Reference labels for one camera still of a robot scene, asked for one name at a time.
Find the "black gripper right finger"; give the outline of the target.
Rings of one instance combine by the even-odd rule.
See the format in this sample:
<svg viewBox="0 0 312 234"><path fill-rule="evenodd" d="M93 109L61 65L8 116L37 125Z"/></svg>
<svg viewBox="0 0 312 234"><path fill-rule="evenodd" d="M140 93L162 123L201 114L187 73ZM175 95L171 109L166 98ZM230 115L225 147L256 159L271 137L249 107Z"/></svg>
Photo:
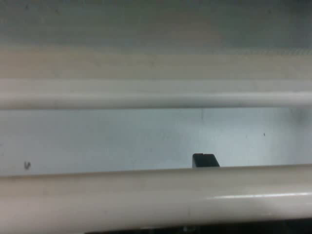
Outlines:
<svg viewBox="0 0 312 234"><path fill-rule="evenodd" d="M205 162L204 167L220 167L214 154L204 154Z"/></svg>

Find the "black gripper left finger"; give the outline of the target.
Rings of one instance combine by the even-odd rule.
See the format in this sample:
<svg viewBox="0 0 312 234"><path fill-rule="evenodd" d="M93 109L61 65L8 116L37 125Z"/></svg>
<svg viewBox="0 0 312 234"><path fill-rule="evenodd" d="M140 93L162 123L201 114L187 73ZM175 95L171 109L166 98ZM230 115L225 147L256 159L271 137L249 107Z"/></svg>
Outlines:
<svg viewBox="0 0 312 234"><path fill-rule="evenodd" d="M204 154L193 154L192 156L192 168L205 167Z"/></svg>

